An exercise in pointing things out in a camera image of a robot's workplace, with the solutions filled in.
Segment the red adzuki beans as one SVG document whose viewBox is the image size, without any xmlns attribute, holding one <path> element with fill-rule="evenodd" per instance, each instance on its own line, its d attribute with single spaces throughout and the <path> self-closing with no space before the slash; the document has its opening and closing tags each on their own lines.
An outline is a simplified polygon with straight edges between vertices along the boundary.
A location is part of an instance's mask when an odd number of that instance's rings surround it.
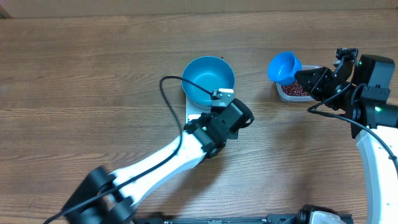
<svg viewBox="0 0 398 224">
<path fill-rule="evenodd" d="M 303 90 L 302 86 L 297 81 L 289 85 L 282 85 L 281 88 L 288 96 L 308 96 L 308 93 Z"/>
</svg>

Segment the white digital kitchen scale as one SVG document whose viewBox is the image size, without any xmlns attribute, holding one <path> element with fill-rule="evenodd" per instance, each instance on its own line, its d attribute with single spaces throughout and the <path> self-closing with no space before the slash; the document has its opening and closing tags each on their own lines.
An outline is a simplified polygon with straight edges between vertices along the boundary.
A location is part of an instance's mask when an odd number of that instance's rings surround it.
<svg viewBox="0 0 398 224">
<path fill-rule="evenodd" d="M 211 111 L 211 104 L 212 101 L 210 99 L 195 101 L 187 95 L 185 102 L 185 122 L 188 123 L 193 119 L 199 118 L 202 113 L 209 113 Z"/>
</svg>

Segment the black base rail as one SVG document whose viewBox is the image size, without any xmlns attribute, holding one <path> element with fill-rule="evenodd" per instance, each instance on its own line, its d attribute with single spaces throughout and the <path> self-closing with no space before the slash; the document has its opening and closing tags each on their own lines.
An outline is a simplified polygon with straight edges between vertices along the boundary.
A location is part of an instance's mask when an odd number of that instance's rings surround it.
<svg viewBox="0 0 398 224">
<path fill-rule="evenodd" d="M 296 214 L 271 214 L 266 217 L 235 218 L 135 218 L 134 224 L 289 224 L 295 223 Z"/>
</svg>

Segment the teal round bowl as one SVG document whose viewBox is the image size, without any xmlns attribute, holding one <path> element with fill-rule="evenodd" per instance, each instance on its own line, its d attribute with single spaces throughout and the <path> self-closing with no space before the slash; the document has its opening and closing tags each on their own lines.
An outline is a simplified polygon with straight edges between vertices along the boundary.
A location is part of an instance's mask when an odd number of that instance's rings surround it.
<svg viewBox="0 0 398 224">
<path fill-rule="evenodd" d="M 191 61 L 185 67 L 182 77 L 210 92 L 220 88 L 234 89 L 235 86 L 233 69 L 223 59 L 214 56 L 203 56 Z M 199 88 L 187 82 L 182 82 L 182 88 L 196 105 L 211 105 L 210 95 Z"/>
</svg>

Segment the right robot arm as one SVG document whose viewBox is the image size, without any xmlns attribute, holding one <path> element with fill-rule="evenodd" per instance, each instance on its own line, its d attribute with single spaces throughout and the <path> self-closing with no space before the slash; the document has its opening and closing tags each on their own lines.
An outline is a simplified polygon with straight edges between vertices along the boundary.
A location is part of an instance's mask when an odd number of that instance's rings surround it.
<svg viewBox="0 0 398 224">
<path fill-rule="evenodd" d="M 364 169 L 368 223 L 397 223 L 397 106 L 387 103 L 395 63 L 364 54 L 338 53 L 335 71 L 295 73 L 317 104 L 308 112 L 346 121 Z"/>
</svg>

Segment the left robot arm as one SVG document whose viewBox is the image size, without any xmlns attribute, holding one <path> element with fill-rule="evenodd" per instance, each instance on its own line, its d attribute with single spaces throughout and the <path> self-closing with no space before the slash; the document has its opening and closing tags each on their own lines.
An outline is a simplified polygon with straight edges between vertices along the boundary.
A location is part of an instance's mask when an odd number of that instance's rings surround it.
<svg viewBox="0 0 398 224">
<path fill-rule="evenodd" d="M 108 172 L 92 170 L 62 208 L 68 223 L 130 223 L 140 202 L 173 176 L 215 157 L 254 121 L 237 98 L 190 120 L 181 135 L 144 160 Z"/>
</svg>

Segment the blue plastic measuring scoop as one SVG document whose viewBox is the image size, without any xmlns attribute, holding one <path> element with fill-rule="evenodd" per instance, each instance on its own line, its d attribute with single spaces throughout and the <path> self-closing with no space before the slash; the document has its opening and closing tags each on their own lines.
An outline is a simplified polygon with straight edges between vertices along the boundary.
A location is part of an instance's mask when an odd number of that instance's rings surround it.
<svg viewBox="0 0 398 224">
<path fill-rule="evenodd" d="M 271 60 L 267 74 L 272 82 L 290 85 L 296 81 L 295 73 L 301 70 L 302 63 L 293 52 L 282 52 Z"/>
</svg>

